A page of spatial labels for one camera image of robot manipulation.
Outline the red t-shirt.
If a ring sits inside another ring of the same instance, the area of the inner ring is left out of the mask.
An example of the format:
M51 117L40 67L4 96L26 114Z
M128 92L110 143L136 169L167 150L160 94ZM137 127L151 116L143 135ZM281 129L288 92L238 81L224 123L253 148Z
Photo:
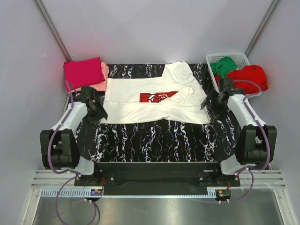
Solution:
M248 80L256 83L262 91L268 89L267 76L264 69L258 65L246 65L243 69L236 69L230 72L226 77L230 77L233 80ZM249 82L235 82L234 86L239 89L243 89L246 94L254 94L259 89Z

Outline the white printed t-shirt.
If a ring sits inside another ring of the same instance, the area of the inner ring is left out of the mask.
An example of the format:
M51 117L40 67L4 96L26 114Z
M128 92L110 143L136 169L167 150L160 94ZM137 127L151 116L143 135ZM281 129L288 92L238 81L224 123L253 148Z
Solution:
M166 64L161 77L109 78L102 124L134 124L172 120L208 124L210 116L201 103L206 98L186 62Z

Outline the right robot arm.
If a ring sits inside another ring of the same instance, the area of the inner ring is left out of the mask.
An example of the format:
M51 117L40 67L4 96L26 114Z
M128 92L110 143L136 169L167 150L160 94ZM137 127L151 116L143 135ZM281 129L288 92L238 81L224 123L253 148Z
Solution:
M277 129L267 125L250 105L249 98L261 94L246 94L234 85L232 78L221 78L219 90L212 90L201 104L201 108L211 111L215 119L225 118L232 112L238 121L241 132L237 140L234 155L220 162L220 170L213 173L214 183L223 186L230 175L238 175L244 170L264 170L273 160Z

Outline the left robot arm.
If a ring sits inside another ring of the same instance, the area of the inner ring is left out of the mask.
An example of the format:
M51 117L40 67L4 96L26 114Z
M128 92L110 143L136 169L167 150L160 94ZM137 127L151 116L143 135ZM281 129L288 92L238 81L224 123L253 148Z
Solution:
M108 115L93 87L84 86L77 97L70 97L71 103L58 123L40 133L43 166L55 174L85 176L85 180L95 186L101 181L101 174L95 170L94 162L80 156L75 132L81 121L97 123Z

